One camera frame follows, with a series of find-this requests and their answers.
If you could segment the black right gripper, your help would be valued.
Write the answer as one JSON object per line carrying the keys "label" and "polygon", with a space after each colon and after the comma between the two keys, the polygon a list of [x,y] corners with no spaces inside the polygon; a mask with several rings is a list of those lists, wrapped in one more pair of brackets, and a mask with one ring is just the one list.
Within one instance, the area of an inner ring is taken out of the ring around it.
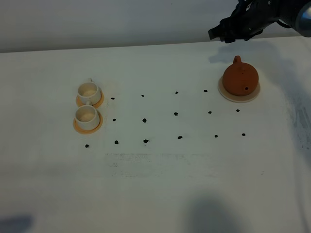
{"label": "black right gripper", "polygon": [[230,17],[208,31],[209,38],[226,44],[247,41],[279,19],[280,5],[279,0],[240,0]]}

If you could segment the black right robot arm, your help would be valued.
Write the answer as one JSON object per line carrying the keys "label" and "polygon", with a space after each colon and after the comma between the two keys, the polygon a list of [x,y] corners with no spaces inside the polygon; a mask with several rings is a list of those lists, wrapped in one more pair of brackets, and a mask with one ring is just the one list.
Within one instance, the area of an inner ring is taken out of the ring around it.
{"label": "black right robot arm", "polygon": [[311,36],[311,2],[309,0],[240,0],[230,17],[208,31],[209,38],[222,42],[248,41],[277,23],[294,29],[303,37]]}

